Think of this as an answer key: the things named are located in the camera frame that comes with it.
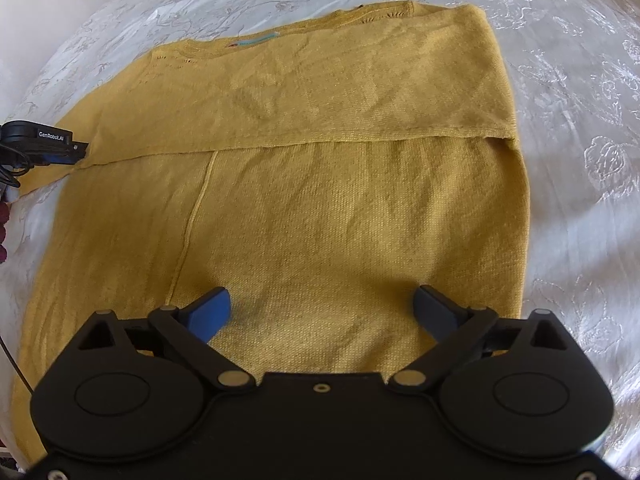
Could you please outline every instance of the screw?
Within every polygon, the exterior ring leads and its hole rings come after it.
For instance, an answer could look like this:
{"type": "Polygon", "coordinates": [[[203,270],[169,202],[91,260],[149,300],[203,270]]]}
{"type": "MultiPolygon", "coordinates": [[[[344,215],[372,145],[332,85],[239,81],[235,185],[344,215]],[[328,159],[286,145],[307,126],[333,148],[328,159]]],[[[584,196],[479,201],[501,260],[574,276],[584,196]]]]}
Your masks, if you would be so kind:
{"type": "Polygon", "coordinates": [[[331,386],[329,386],[328,384],[318,383],[314,385],[314,391],[317,394],[325,394],[325,393],[328,393],[330,390],[331,390],[331,386]]]}
{"type": "Polygon", "coordinates": [[[251,375],[242,370],[227,370],[218,376],[218,382],[223,386],[237,388],[245,386],[251,380],[251,375]]]}
{"type": "Polygon", "coordinates": [[[420,386],[427,376],[418,370],[400,370],[394,375],[394,381],[400,386],[420,386]]]}
{"type": "Polygon", "coordinates": [[[47,475],[47,480],[68,480],[66,475],[62,471],[58,471],[54,469],[53,471],[49,471],[47,475]]]}

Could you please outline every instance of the yellow sweater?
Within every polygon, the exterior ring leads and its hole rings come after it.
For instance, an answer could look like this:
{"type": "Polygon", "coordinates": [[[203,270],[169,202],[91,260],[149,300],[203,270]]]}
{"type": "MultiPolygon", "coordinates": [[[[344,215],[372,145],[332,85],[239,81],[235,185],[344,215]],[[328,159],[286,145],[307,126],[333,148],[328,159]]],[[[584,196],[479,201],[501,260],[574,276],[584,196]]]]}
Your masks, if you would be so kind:
{"type": "MultiPolygon", "coordinates": [[[[60,121],[85,160],[22,179],[70,173],[24,319],[31,383],[92,311],[219,285],[232,320],[210,344],[258,377],[405,366],[432,344],[419,283],[518,315],[527,181],[481,10],[387,2],[242,40],[153,49],[60,121]]],[[[36,460],[28,400],[16,384],[36,460]]]]}

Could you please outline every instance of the white wall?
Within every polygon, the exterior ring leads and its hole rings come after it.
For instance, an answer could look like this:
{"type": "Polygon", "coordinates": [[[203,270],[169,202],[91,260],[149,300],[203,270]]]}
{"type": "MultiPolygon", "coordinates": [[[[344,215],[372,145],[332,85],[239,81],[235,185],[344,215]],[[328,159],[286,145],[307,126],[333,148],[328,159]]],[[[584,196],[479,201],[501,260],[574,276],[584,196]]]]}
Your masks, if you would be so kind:
{"type": "Polygon", "coordinates": [[[0,124],[44,64],[109,0],[0,0],[0,124]]]}

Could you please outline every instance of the floral pattern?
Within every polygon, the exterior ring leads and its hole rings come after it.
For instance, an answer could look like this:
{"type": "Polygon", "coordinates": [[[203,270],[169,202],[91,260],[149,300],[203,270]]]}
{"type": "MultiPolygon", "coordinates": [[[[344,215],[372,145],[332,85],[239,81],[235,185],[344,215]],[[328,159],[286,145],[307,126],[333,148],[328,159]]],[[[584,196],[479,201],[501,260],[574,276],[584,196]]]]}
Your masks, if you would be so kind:
{"type": "MultiPolygon", "coordinates": [[[[12,116],[55,123],[160,44],[234,38],[380,0],[113,0],[63,44],[12,116]]],[[[609,381],[616,417],[602,448],[640,471],[640,23],[638,0],[419,0],[485,10],[508,68],[530,181],[524,314],[554,310],[609,381]]],[[[19,333],[59,189],[14,205],[0,327],[19,333]]],[[[12,351],[17,339],[9,341],[12,351]]],[[[12,372],[0,360],[0,438],[12,372]]]]}

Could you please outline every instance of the vertical seam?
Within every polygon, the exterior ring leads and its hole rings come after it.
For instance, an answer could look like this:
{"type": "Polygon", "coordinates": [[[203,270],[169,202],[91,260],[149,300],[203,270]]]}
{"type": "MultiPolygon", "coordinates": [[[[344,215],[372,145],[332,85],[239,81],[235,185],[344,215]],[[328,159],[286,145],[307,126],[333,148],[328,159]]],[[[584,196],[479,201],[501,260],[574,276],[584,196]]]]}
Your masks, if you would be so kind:
{"type": "Polygon", "coordinates": [[[216,161],[217,156],[218,152],[213,152],[211,158],[209,159],[209,163],[207,164],[207,171],[204,176],[204,182],[200,187],[200,194],[198,195],[196,203],[193,205],[193,209],[191,209],[189,221],[187,222],[187,227],[184,230],[184,244],[182,245],[182,252],[180,252],[180,256],[178,257],[178,263],[175,266],[174,270],[174,278],[171,281],[171,286],[169,287],[169,292],[166,295],[164,304],[171,304],[171,301],[174,297],[175,287],[178,284],[178,279],[180,278],[180,273],[182,272],[182,266],[184,265],[184,261],[187,259],[187,251],[189,250],[189,243],[191,241],[191,232],[193,231],[193,225],[195,224],[196,216],[198,215],[198,211],[200,210],[202,200],[204,199],[204,194],[207,192],[207,189],[209,187],[211,173],[213,172],[213,165],[216,161]]]}

